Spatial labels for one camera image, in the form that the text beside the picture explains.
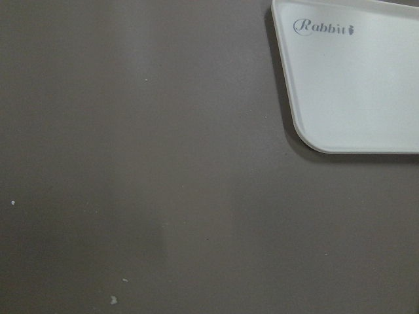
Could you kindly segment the cream rabbit tray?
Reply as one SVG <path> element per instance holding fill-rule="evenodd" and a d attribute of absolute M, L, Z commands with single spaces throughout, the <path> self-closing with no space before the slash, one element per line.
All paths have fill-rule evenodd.
<path fill-rule="evenodd" d="M 418 8 L 273 1 L 296 133 L 327 154 L 418 153 Z"/>

